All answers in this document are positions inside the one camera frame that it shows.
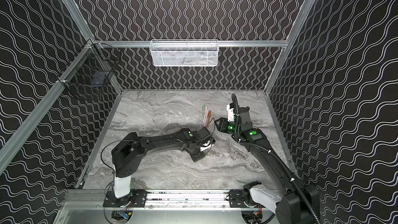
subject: black wire basket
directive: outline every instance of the black wire basket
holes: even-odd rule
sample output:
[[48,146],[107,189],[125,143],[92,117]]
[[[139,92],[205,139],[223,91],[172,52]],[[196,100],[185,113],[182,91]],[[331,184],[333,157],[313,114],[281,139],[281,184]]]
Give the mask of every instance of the black wire basket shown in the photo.
[[61,81],[78,100],[101,99],[122,52],[107,44],[94,44],[66,80]]

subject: patterned wall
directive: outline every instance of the patterned wall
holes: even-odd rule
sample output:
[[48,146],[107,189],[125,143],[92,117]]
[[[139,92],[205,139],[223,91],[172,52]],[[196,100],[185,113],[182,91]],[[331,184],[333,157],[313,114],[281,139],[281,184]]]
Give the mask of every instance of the patterned wall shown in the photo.
[[0,148],[84,43],[60,0],[0,0]]
[[270,94],[324,223],[398,222],[398,0],[316,0]]
[[74,188],[116,99],[78,101],[65,90],[0,176],[0,223],[51,224]]
[[125,89],[264,89],[280,52],[220,48],[217,67],[155,67],[149,49],[126,48],[115,75]]
[[98,40],[284,40],[303,0],[75,0]]

